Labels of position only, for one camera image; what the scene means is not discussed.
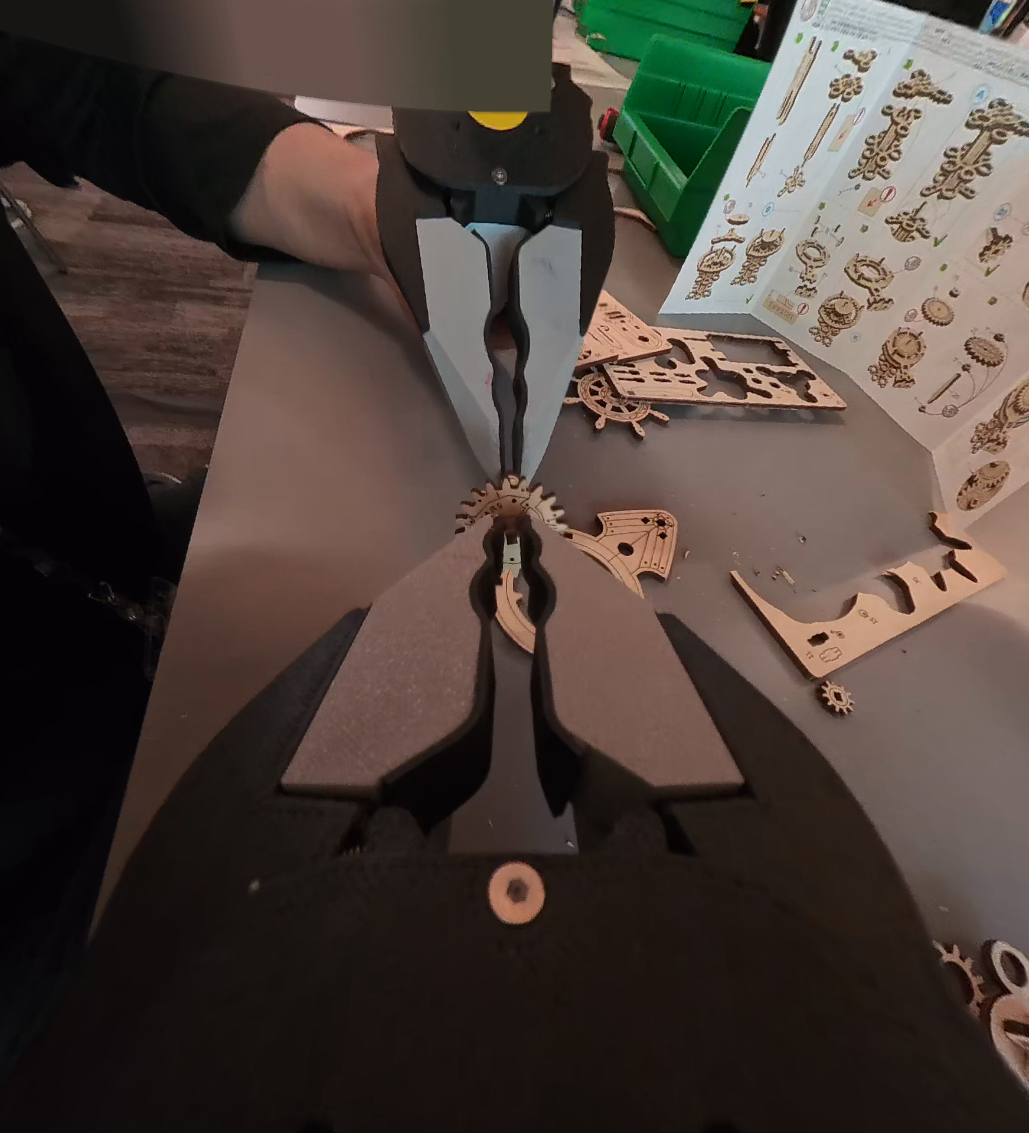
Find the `large wooden gear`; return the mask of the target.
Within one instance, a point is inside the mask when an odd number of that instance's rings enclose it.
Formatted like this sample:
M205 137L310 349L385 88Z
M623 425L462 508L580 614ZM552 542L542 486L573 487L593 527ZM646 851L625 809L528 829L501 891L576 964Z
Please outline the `large wooden gear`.
M495 517L519 519L524 516L537 517L556 533L569 530L564 511L558 505L554 493L543 485L531 485L525 477L505 474L498 483L487 483L482 489L473 489L469 499L460 504L454 516L454 533L464 533L481 522L491 523Z

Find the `wavy-edged wooden offcut sheet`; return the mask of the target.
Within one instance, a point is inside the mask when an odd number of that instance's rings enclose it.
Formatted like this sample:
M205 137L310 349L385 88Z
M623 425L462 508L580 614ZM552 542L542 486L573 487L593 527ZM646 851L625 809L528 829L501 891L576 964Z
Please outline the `wavy-edged wooden offcut sheet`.
M884 572L898 585L905 608L890 605L876 594L859 593L840 617L803 622L762 598L735 571L731 580L796 665L811 679L826 678L1006 577L1006 568L997 559L954 531L949 516L932 512L929 517L932 533L947 546L944 566L929 572L905 561Z

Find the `wooden part sheet piece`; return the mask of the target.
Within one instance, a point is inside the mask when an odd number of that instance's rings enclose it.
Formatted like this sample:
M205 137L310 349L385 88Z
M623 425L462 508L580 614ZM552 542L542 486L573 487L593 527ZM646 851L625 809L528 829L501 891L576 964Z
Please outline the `wooden part sheet piece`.
M594 366L627 364L666 353L671 347L661 330L639 320L633 312L603 290L576 363L580 373Z

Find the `wooden sheet with cutouts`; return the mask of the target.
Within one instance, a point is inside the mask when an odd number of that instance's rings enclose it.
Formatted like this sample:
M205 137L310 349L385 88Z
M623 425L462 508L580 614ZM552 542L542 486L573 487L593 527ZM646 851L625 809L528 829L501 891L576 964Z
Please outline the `wooden sheet with cutouts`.
M776 337L667 329L667 352L606 367L616 397L650 404L843 411L847 402Z

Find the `person's left forearm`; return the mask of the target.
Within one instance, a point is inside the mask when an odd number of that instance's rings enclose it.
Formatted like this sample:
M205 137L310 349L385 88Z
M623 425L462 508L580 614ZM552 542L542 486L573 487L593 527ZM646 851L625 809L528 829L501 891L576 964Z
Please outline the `person's left forearm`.
M0 32L0 167L88 180L241 261L278 253L230 215L282 130L311 119L273 95L118 63Z

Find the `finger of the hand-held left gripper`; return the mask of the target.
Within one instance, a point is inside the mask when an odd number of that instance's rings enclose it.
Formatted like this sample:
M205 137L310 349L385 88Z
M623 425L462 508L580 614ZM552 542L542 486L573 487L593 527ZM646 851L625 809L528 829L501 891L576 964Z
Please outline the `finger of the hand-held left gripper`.
M507 320L517 348L513 470L534 474L550 443L582 342L581 233L547 225L514 252Z
M494 321L508 298L514 225L454 219L416 222L428 327L439 378L486 474L511 470L514 397Z

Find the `wooden ship wheel part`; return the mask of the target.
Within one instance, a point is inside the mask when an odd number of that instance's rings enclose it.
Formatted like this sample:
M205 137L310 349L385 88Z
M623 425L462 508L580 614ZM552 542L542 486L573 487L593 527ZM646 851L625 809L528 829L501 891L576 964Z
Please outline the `wooden ship wheel part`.
M594 428L604 431L607 424L619 424L631 428L636 437L646 436L643 423L650 419L666 426L671 419L640 399L620 397L604 369L595 368L572 377L570 395L564 404L582 404L594 417Z

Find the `folded instruction booklet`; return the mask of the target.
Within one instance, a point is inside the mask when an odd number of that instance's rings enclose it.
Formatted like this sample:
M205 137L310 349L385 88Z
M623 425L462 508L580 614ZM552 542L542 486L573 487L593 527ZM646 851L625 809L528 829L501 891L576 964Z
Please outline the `folded instruction booklet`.
M850 376L949 510L1029 483L1029 49L798 2L661 310L718 314Z

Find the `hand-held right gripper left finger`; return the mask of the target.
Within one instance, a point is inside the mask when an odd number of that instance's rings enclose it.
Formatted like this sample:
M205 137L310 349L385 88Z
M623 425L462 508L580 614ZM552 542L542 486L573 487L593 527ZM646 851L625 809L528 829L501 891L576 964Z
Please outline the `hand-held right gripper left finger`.
M394 806L423 829L484 783L494 709L492 531L459 533L365 614L280 781Z

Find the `fan-shaped wooden plate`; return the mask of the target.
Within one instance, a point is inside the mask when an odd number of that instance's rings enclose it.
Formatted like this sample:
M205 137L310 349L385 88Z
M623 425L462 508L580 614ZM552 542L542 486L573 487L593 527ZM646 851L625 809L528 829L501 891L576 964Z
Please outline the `fan-shaped wooden plate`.
M632 509L602 512L599 533L576 531L565 525L551 523L558 533L604 566L626 587L643 596L641 574L667 579L677 550L677 517L662 509ZM504 543L503 570L495 588L498 625L524 651L535 647L535 628L517 588L521 572L521 552L514 542Z

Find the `green plastic bin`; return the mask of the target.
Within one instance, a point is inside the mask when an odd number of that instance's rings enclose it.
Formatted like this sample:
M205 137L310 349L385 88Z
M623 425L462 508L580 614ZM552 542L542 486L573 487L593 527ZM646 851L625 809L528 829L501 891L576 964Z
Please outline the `green plastic bin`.
M768 71L763 61L652 36L613 137L626 184L672 255L690 252Z
M752 14L738 1L575 1L578 29L596 51L640 60L660 34L733 51Z

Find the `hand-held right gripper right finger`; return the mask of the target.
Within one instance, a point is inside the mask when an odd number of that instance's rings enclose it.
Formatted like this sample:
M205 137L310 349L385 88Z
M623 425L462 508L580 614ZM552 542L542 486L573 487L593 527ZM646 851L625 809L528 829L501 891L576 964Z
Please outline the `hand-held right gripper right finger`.
M652 607L548 527L527 529L535 758L552 813L616 819L745 784Z

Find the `person's left hand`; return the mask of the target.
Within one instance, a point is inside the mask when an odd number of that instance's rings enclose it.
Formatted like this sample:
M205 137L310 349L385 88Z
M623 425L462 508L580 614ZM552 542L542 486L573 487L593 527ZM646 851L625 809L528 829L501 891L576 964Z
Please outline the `person's left hand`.
M411 310L380 245L377 157L315 122L278 134L228 218L239 242L320 267L379 276Z

